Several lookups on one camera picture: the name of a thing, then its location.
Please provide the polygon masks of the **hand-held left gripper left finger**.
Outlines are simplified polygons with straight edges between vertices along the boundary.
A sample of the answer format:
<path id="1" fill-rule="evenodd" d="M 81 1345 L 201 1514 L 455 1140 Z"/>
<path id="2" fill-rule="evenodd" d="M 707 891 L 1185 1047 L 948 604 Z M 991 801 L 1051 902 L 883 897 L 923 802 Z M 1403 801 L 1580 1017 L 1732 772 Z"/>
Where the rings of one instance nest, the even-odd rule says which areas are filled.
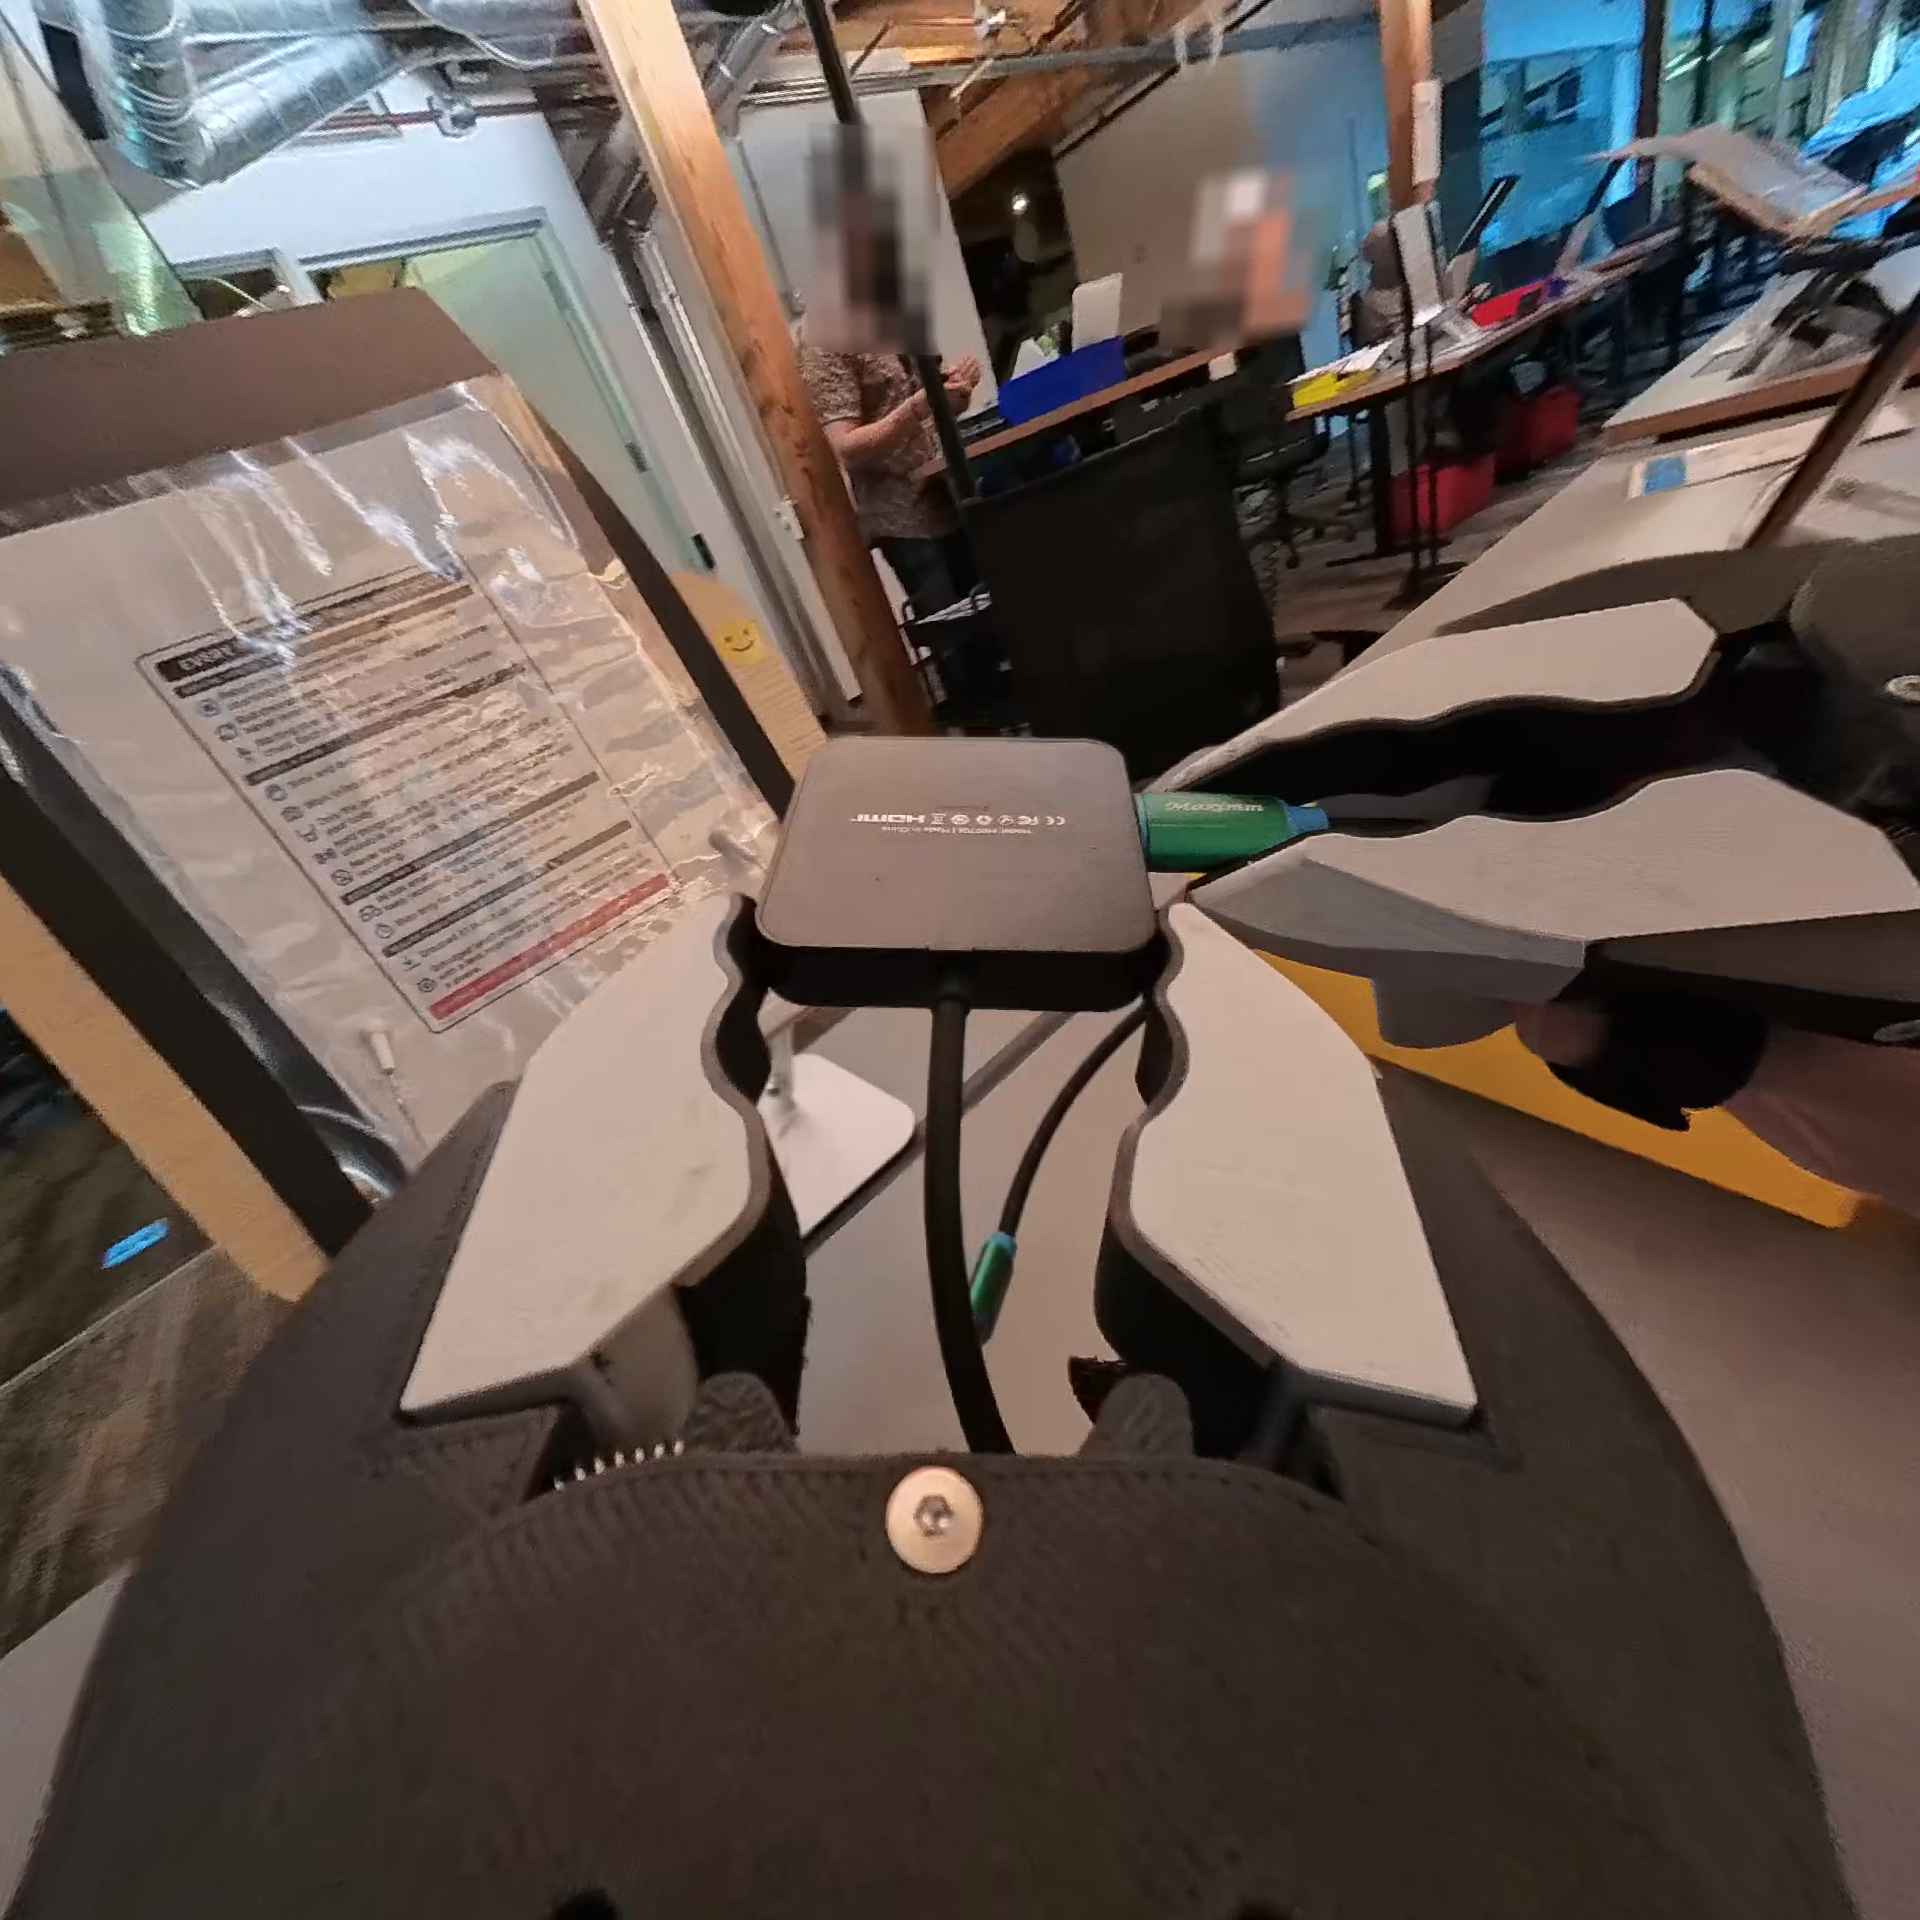
<path id="1" fill-rule="evenodd" d="M 406 1423 L 558 1407 L 584 1428 L 680 1428 L 720 1375 L 798 1422 L 807 1263 L 758 1116 L 755 934 L 750 898 L 700 902 L 398 1196 L 430 1286 Z"/>

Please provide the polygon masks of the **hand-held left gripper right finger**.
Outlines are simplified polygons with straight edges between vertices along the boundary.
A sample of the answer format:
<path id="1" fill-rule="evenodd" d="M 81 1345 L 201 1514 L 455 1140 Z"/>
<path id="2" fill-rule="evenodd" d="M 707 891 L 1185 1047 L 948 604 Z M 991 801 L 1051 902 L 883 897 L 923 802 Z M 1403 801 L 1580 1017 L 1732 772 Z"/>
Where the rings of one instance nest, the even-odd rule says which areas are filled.
<path id="1" fill-rule="evenodd" d="M 1163 931 L 1101 1257 L 1308 1405 L 1465 1428 L 1479 1393 L 1374 1062 L 1196 905 Z"/>

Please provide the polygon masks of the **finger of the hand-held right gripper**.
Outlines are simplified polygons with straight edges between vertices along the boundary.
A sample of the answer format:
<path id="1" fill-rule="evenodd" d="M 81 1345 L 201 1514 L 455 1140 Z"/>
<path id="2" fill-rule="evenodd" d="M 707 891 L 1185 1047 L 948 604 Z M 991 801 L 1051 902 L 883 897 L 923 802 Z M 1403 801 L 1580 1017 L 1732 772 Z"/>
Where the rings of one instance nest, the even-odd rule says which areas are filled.
<path id="1" fill-rule="evenodd" d="M 1359 729 L 1672 705 L 1708 678 L 1717 646 L 1715 629 L 1672 599 L 1436 633 L 1396 651 L 1368 651 L 1295 705 L 1175 764 L 1150 790 L 1221 793 L 1229 774 L 1265 753 L 1318 747 Z"/>
<path id="2" fill-rule="evenodd" d="M 1318 833 L 1189 901 L 1262 953 L 1366 980 L 1400 1049 L 1630 991 L 1916 1045 L 1913 867 L 1881 828 L 1748 770 L 1663 777 L 1557 820 Z"/>

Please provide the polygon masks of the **yellow plastic bin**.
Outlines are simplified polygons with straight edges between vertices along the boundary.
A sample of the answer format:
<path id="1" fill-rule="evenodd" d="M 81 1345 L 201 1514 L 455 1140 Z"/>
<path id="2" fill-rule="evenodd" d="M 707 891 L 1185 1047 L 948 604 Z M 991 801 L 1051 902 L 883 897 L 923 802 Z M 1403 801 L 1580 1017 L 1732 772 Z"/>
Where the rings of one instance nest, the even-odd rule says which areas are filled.
<path id="1" fill-rule="evenodd" d="M 1636 1161 L 1742 1196 L 1822 1229 L 1853 1227 L 1879 1198 L 1799 1169 L 1737 1118 L 1703 1113 L 1685 1134 L 1632 1121 L 1560 1085 L 1511 1027 L 1453 1047 L 1396 1047 L 1381 1034 L 1374 987 L 1348 973 L 1268 956 L 1265 964 L 1300 987 L 1376 1066 L 1395 1066 L 1439 1089 L 1528 1116 L 1564 1134 L 1614 1147 Z"/>

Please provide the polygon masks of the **thin black cable green plug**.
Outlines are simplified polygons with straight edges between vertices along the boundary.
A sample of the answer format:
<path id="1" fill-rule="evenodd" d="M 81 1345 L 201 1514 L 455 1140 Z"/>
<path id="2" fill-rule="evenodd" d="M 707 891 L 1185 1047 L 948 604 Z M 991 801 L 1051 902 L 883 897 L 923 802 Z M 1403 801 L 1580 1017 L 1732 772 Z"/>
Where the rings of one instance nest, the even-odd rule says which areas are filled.
<path id="1" fill-rule="evenodd" d="M 990 1342 L 1016 1271 L 1019 1229 L 1024 1210 L 1039 1178 L 1044 1159 L 1054 1138 L 1061 1134 L 1072 1109 L 1084 1093 L 1107 1069 L 1109 1060 L 1132 1039 L 1144 1025 L 1144 1003 L 1136 1003 L 1116 1027 L 1093 1045 L 1093 1049 L 1072 1067 L 1044 1107 L 1032 1134 L 1028 1137 L 1013 1179 L 998 1206 L 995 1233 L 981 1241 L 969 1278 L 969 1306 L 973 1327 L 981 1342 Z"/>

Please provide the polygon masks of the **black hdmi adapter box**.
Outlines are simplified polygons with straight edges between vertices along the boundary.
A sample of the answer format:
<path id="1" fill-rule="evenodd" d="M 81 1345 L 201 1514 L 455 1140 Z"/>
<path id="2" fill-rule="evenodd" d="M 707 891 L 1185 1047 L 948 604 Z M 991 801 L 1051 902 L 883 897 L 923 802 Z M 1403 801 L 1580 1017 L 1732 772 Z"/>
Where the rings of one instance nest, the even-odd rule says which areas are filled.
<path id="1" fill-rule="evenodd" d="M 844 737 L 808 761 L 751 910 L 758 983 L 828 1010 L 1113 1013 L 1165 934 L 1116 747 Z"/>

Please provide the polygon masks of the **person's right hand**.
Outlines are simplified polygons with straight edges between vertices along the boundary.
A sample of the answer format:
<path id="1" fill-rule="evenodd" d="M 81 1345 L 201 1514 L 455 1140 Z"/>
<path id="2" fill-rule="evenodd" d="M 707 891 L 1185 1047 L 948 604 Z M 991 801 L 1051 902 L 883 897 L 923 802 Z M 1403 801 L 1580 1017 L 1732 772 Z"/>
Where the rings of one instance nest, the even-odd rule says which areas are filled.
<path id="1" fill-rule="evenodd" d="M 1795 1165 L 1917 1218 L 1917 1053 L 1768 1030 L 1721 1109 Z"/>

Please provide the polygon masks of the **black office chair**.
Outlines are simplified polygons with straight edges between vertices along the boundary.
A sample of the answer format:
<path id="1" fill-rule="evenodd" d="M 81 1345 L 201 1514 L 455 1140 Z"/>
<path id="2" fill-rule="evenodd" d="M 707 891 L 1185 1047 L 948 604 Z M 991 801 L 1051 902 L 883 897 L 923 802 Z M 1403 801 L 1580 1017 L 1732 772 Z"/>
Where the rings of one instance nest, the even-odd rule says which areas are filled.
<path id="1" fill-rule="evenodd" d="M 1192 413 L 960 510 L 979 583 L 908 625 L 934 723 L 1093 738 L 1137 785 L 1279 709 L 1279 649 Z"/>

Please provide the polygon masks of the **small blue crate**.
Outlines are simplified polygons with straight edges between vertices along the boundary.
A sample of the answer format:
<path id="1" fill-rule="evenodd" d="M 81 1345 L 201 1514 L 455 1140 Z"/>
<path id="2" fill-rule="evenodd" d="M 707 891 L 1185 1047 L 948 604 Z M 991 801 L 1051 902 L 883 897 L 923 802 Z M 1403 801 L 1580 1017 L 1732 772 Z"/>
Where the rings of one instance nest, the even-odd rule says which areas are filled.
<path id="1" fill-rule="evenodd" d="M 1054 357 L 1032 357 L 1028 348 L 1037 342 L 1022 342 L 1014 371 L 998 383 L 996 411 L 1006 426 L 1031 426 L 1072 409 L 1126 377 L 1125 341 L 1117 333 Z"/>

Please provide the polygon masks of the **printed instruction sheet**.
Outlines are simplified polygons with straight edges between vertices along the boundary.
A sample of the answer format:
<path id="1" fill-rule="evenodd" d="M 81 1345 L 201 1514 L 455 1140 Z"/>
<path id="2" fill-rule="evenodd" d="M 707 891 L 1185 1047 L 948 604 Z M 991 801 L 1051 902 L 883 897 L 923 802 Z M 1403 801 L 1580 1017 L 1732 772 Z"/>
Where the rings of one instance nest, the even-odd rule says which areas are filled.
<path id="1" fill-rule="evenodd" d="M 4 701 L 420 1161 L 776 815 L 501 375 L 4 516 Z"/>

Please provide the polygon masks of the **black metal pole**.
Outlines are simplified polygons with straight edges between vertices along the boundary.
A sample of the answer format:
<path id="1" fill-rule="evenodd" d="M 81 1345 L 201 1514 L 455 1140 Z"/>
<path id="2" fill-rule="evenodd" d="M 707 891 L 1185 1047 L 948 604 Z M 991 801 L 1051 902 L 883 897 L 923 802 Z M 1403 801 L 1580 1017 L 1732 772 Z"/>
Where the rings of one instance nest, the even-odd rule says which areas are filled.
<path id="1" fill-rule="evenodd" d="M 905 426 L 913 421 L 932 426 L 948 489 L 960 500 L 971 498 L 976 482 L 952 409 L 955 395 L 971 388 L 973 375 L 964 367 L 947 371 L 940 355 L 929 349 L 929 315 L 908 300 L 905 229 L 895 221 L 895 194 L 891 187 L 879 187 L 872 172 L 878 148 L 861 119 L 847 61 L 833 37 L 832 11 L 828 2 L 805 2 L 803 11 L 832 115 L 840 129 L 833 191 L 844 214 L 844 281 L 856 323 L 856 348 L 864 353 L 883 345 L 919 349 L 902 357 L 919 381 L 919 402 L 905 406 Z"/>

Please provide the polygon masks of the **wooden support post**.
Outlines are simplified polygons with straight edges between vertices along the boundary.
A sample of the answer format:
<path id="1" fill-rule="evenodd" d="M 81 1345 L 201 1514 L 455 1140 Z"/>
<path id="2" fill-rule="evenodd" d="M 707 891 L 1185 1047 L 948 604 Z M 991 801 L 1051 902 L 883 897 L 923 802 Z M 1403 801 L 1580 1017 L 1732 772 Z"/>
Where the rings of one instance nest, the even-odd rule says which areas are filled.
<path id="1" fill-rule="evenodd" d="M 861 711 L 875 732 L 926 737 L 932 724 L 920 674 L 860 532 L 840 463 L 812 411 L 776 286 L 676 11 L 667 2 L 584 2 L 582 18 L 726 335 Z"/>

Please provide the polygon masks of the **silver flexible duct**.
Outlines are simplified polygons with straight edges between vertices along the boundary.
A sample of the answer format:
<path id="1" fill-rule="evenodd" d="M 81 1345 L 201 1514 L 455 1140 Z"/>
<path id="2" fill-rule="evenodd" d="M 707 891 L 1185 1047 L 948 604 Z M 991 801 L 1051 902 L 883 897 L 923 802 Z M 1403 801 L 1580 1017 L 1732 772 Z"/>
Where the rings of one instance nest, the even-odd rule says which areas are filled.
<path id="1" fill-rule="evenodd" d="M 272 41 L 222 70 L 196 61 L 184 5 L 75 5 L 81 74 L 102 140 L 139 174 L 215 186 L 380 92 L 412 49 L 382 33 Z"/>

